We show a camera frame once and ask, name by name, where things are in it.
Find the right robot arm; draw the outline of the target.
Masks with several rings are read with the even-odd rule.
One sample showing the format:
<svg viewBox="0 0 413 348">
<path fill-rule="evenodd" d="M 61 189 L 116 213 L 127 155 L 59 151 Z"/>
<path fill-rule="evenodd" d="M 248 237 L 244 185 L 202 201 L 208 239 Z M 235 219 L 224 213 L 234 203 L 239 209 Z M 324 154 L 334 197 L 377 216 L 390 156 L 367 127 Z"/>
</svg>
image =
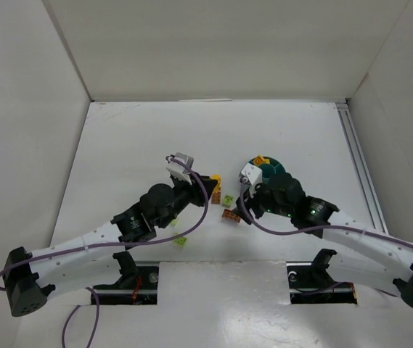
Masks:
<svg viewBox="0 0 413 348">
<path fill-rule="evenodd" d="M 369 230 L 336 205 L 308 196 L 298 180 L 278 173 L 264 182 L 261 174 L 240 174 L 237 212 L 249 225 L 278 236 L 307 234 L 355 252 L 350 258 L 322 249 L 311 262 L 317 275 L 339 283 L 360 283 L 413 308 L 413 243 Z"/>
</svg>

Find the brown lego brick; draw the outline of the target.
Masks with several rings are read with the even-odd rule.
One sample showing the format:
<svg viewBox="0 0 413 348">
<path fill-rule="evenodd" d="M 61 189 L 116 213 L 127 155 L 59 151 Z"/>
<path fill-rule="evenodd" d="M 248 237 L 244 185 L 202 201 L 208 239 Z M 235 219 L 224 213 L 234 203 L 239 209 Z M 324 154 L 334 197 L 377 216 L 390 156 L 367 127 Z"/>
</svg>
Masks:
<svg viewBox="0 0 413 348">
<path fill-rule="evenodd" d="M 224 209 L 222 216 L 223 219 L 233 221 L 239 223 L 241 221 L 241 217 L 236 215 L 232 210 Z"/>
</svg>

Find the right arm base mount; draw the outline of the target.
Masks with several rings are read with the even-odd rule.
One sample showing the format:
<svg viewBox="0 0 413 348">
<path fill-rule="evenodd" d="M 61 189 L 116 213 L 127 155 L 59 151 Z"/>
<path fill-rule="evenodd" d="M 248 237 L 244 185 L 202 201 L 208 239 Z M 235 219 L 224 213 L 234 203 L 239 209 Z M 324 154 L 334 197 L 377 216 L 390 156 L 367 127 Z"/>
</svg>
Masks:
<svg viewBox="0 0 413 348">
<path fill-rule="evenodd" d="M 337 283 L 328 274 L 335 250 L 322 249 L 310 262 L 287 263 L 292 305 L 357 304 L 352 283 Z"/>
</svg>

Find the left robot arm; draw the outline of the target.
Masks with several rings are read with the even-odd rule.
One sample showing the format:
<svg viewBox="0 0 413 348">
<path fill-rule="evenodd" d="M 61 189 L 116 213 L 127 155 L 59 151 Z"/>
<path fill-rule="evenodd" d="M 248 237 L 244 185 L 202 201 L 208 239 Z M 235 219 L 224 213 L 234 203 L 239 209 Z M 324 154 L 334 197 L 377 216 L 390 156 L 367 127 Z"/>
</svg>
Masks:
<svg viewBox="0 0 413 348">
<path fill-rule="evenodd" d="M 40 250 L 20 246 L 10 251 L 0 279 L 12 316 L 31 314 L 50 299 L 82 288 L 130 285 L 139 273 L 130 249 L 156 244 L 156 230 L 188 205 L 207 209 L 218 184 L 197 173 L 172 182 L 155 184 L 137 203 L 78 238 Z"/>
</svg>

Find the yellow black striped lego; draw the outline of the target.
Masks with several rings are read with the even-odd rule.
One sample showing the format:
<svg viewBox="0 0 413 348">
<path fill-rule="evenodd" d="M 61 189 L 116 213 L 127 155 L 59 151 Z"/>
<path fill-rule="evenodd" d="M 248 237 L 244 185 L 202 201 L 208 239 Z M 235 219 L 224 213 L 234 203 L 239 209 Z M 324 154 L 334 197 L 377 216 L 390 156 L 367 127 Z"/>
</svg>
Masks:
<svg viewBox="0 0 413 348">
<path fill-rule="evenodd" d="M 215 175 L 212 175 L 211 177 L 210 177 L 210 179 L 212 180 L 212 181 L 215 181 L 216 182 L 216 185 L 214 186 L 214 191 L 218 191 L 218 190 L 220 190 L 221 189 L 221 176 L 220 175 L 218 175 L 218 174 L 215 174 Z"/>
</svg>

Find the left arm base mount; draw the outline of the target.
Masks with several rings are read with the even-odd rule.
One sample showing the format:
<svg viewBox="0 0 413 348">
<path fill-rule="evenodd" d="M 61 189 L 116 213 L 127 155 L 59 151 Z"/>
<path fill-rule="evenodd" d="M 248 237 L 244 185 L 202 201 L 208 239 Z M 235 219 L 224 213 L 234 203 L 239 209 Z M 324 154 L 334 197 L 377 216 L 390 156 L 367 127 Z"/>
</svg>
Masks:
<svg viewBox="0 0 413 348">
<path fill-rule="evenodd" d="M 128 251 L 114 253 L 106 262 L 108 280 L 93 286 L 101 305 L 156 305 L 159 262 L 136 262 Z"/>
</svg>

